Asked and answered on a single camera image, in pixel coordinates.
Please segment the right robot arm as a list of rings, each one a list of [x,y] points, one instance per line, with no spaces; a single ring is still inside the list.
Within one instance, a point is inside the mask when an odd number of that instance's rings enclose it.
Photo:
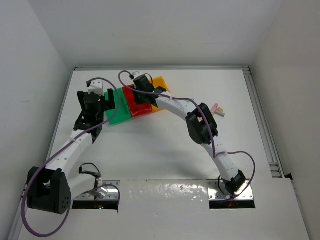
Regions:
[[[134,83],[132,91],[137,104],[151,104],[186,122],[190,138],[206,149],[219,170],[226,191],[235,196],[246,177],[222,145],[218,137],[218,125],[208,106],[204,103],[197,104],[190,98],[175,97],[161,86],[154,87],[144,74],[130,74],[129,77]]]

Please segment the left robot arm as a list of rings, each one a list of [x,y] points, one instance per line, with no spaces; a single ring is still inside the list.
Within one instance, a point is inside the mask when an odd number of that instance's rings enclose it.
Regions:
[[[28,172],[30,188],[26,204],[30,209],[62,215],[73,199],[103,183],[99,172],[80,169],[76,177],[68,176],[81,155],[100,135],[105,111],[116,108],[114,91],[79,91],[77,97],[81,113],[69,139],[43,169],[33,167]]]

